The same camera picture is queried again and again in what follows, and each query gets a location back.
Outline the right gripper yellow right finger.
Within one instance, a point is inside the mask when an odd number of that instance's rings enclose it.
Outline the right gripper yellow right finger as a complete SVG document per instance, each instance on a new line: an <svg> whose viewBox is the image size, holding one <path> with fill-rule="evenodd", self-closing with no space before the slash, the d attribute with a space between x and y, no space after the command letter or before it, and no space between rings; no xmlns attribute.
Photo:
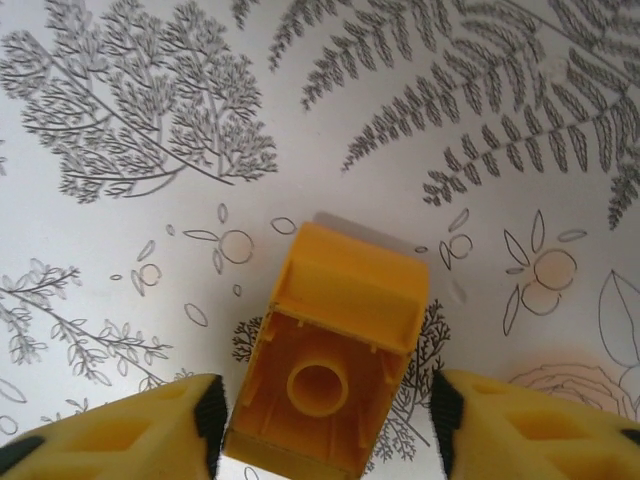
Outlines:
<svg viewBox="0 0 640 480"><path fill-rule="evenodd" d="M637 422L463 370L441 370L429 412L448 479L636 479Z"/></svg>

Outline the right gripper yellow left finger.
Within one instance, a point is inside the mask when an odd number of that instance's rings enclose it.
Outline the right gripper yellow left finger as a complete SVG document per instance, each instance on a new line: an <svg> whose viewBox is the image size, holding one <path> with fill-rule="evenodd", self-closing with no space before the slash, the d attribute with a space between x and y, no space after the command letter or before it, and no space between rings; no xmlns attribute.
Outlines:
<svg viewBox="0 0 640 480"><path fill-rule="evenodd" d="M4 479L213 479L228 410L199 374L30 430L1 448Z"/></svg>

